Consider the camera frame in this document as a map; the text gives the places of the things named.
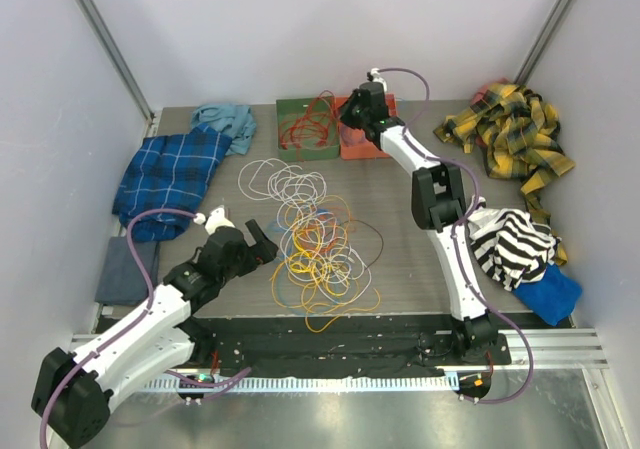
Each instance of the light blue cloth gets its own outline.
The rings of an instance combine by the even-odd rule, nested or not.
[[[205,104],[191,115],[191,129],[202,124],[214,131],[225,134],[233,141],[227,151],[230,154],[246,154],[251,145],[251,138],[256,132],[256,121],[251,108],[242,104]]]

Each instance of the blue cloth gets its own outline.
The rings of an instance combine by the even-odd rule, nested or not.
[[[582,294],[580,285],[549,264],[542,280],[520,284],[514,294],[544,322],[552,326],[568,317]]]
[[[145,139],[122,178],[113,214],[127,226],[148,209],[195,212],[230,145],[229,136],[211,129]],[[187,217],[154,214],[138,222],[132,236],[138,242],[166,241],[178,237],[188,225]]]
[[[227,156],[246,154],[256,132],[251,108],[241,104],[205,104],[191,115],[191,129],[211,128],[233,139]]]

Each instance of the gray cloth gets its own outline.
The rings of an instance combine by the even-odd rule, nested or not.
[[[134,243],[144,267],[156,285],[158,278],[157,242]],[[107,248],[107,257],[102,268],[95,301],[101,304],[133,306],[148,295],[140,269],[133,260],[125,237],[112,237]]]

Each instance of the black base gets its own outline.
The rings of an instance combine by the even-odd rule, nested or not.
[[[43,359],[31,400],[31,408],[38,415],[42,416],[51,394],[75,366],[73,354],[59,347]],[[80,369],[53,406],[49,425],[71,449],[82,447],[93,439],[111,415],[109,398],[112,393],[102,392],[95,378],[95,373]]]
[[[523,329],[550,327],[531,313],[509,317]],[[321,327],[327,320],[318,317],[311,322]],[[102,319],[98,330],[106,330],[113,322]],[[310,333],[304,318],[293,316],[198,322],[216,334],[220,369],[226,376],[250,366],[255,377],[419,377],[440,374],[435,366],[486,364],[487,348],[461,357],[451,350],[450,334],[435,334],[452,329],[446,314],[343,317],[320,334]],[[494,322],[498,329],[508,329],[500,320],[494,318]],[[567,320],[562,327],[571,325]],[[507,347],[506,340],[500,335],[489,347],[495,365],[511,362],[503,346]]]

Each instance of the blue plaid shirt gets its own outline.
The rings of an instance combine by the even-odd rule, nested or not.
[[[184,135],[146,138],[122,178],[113,214],[127,226],[148,209],[196,212],[231,142],[229,136],[200,128]],[[138,222],[132,236],[140,242],[174,239],[189,221],[174,214],[154,214]]]

